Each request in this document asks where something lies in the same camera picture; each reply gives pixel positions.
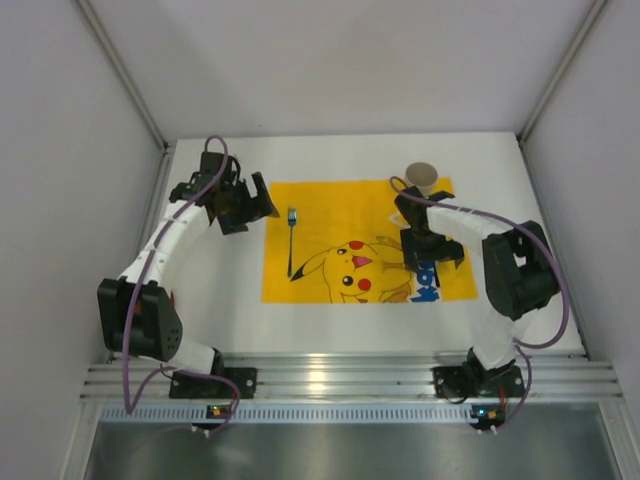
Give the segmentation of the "blue plastic fork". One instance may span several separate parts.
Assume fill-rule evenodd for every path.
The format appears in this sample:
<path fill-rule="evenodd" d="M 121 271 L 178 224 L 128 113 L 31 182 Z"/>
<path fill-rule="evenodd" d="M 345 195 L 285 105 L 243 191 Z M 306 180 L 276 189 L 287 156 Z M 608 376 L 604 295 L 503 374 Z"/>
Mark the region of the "blue plastic fork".
<path fill-rule="evenodd" d="M 294 228 L 297 225 L 297 209 L 294 206 L 290 206 L 287 211 L 287 223 L 289 228 L 289 243 L 288 243 L 288 264 L 287 264 L 287 277 L 293 276 L 293 238 Z"/>

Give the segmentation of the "beige paper cup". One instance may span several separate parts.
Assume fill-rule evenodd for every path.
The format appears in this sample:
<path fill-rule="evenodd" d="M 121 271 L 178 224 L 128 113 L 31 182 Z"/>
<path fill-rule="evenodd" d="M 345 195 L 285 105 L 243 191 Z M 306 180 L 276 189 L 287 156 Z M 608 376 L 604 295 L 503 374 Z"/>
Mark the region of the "beige paper cup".
<path fill-rule="evenodd" d="M 439 180 L 437 169 L 426 162 L 414 162 L 404 172 L 404 182 L 409 187 L 416 187 L 423 197 L 427 198 Z"/>

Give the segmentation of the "blue plastic knife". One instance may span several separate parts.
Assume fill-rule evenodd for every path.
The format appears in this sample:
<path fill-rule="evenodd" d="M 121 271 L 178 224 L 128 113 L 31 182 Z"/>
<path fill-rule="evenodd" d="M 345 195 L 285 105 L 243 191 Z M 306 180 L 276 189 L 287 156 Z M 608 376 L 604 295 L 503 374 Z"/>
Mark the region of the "blue plastic knife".
<path fill-rule="evenodd" d="M 436 288 L 440 288 L 440 280 L 439 280 L 439 275 L 438 275 L 438 270 L 437 270 L 437 263 L 433 262 L 433 275 L 434 275 L 434 282 L 435 282 L 435 286 Z"/>

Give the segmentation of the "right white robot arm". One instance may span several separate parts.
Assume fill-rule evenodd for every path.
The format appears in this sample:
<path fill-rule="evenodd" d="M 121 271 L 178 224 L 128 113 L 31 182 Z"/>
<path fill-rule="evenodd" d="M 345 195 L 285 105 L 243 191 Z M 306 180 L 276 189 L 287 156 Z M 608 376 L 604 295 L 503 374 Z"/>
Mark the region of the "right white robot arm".
<path fill-rule="evenodd" d="M 401 231 L 408 270 L 418 274 L 438 262 L 459 267 L 469 254 L 482 260 L 489 311 L 472 328 L 468 359 L 490 372 L 512 364 L 513 324 L 562 290 L 542 227 L 459 206 L 446 191 L 424 197 L 408 187 L 397 191 L 394 203 L 408 224 Z"/>

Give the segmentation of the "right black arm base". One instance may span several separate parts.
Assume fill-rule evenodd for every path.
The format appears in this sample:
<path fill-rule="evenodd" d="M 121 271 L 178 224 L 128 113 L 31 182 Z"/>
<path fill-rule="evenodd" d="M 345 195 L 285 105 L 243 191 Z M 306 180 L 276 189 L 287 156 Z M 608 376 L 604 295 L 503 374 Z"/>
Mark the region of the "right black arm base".
<path fill-rule="evenodd" d="M 432 369 L 437 398 L 460 404 L 468 399 L 521 398 L 525 391 L 520 368 L 515 360 L 504 366 L 485 369 L 472 349 L 459 365 L 443 365 Z"/>

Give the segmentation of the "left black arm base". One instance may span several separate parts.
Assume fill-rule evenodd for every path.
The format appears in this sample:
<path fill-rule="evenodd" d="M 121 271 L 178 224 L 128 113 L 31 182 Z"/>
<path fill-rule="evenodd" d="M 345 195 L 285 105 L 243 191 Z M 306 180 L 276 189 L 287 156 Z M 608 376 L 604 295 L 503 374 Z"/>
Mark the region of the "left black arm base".
<path fill-rule="evenodd" d="M 256 368 L 226 367 L 222 377 L 233 383 L 239 390 L 239 398 L 253 399 L 257 386 L 258 370 Z M 233 388 L 227 383 L 189 376 L 184 373 L 173 373 L 169 390 L 171 399 L 204 400 L 204 399 L 237 399 Z"/>

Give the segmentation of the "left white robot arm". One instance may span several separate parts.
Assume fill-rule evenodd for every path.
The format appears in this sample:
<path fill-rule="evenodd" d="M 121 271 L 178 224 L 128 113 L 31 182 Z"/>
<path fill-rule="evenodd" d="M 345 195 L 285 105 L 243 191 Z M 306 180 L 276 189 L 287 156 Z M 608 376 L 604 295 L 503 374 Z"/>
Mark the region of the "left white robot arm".
<path fill-rule="evenodd" d="M 223 234 L 245 232 L 251 222 L 278 217 L 261 173 L 252 187 L 238 160 L 205 151 L 200 167 L 170 193 L 158 227 L 136 259 L 97 289 L 108 350 L 169 364 L 198 374 L 219 374 L 221 353 L 186 336 L 174 305 L 173 285 L 191 247 L 218 223 Z"/>

